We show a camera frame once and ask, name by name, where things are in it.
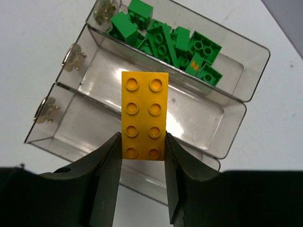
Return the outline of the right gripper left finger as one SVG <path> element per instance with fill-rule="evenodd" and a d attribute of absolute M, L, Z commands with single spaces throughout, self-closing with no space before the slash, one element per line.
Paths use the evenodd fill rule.
<path fill-rule="evenodd" d="M 3 227 L 110 227 L 122 167 L 122 136 L 54 172 L 0 169 Z"/>

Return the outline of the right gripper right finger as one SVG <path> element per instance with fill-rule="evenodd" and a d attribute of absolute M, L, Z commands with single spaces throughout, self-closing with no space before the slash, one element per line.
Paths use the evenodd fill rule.
<path fill-rule="evenodd" d="M 302 171 L 219 172 L 167 133 L 165 177 L 175 227 L 300 227 Z"/>

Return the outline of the yellow green lego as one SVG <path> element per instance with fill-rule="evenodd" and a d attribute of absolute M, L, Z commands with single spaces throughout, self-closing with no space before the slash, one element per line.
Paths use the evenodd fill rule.
<path fill-rule="evenodd" d="M 168 84 L 168 73 L 122 72 L 123 159 L 164 160 Z"/>

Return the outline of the green lego table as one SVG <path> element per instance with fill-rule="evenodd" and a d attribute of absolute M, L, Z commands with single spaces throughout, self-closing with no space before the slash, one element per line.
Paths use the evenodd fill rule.
<path fill-rule="evenodd" d="M 190 31 L 179 26 L 177 29 L 176 50 L 179 53 L 184 53 L 188 49 Z"/>

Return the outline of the green 2x4 lego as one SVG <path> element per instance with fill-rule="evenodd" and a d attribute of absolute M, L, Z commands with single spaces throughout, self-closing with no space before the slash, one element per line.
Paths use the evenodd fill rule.
<path fill-rule="evenodd" d="M 171 31 L 171 26 L 152 19 L 146 30 L 145 37 L 137 49 L 180 69 L 177 52 L 170 35 Z"/>

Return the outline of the green lego tall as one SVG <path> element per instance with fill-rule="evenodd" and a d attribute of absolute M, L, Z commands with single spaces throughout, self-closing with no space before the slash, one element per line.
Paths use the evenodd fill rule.
<path fill-rule="evenodd" d="M 138 47 L 145 36 L 138 32 L 138 25 L 131 22 L 131 17 L 124 12 L 119 12 L 111 19 L 112 28 L 107 32 L 113 38 Z"/>

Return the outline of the green lego square upside-down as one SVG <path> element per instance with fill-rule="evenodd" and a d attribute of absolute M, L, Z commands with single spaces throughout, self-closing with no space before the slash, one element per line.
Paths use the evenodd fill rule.
<path fill-rule="evenodd" d="M 187 53 L 186 57 L 189 60 L 189 64 L 186 67 L 185 72 L 189 75 L 196 76 L 204 64 L 204 59 L 198 52 Z"/>

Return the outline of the green lego upside-down rectangular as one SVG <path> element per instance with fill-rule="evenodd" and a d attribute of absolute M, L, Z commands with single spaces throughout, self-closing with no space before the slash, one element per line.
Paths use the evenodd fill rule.
<path fill-rule="evenodd" d="M 188 43 L 188 51 L 192 54 L 197 53 L 204 61 L 213 65 L 222 47 L 205 37 L 201 33 L 194 31 Z"/>

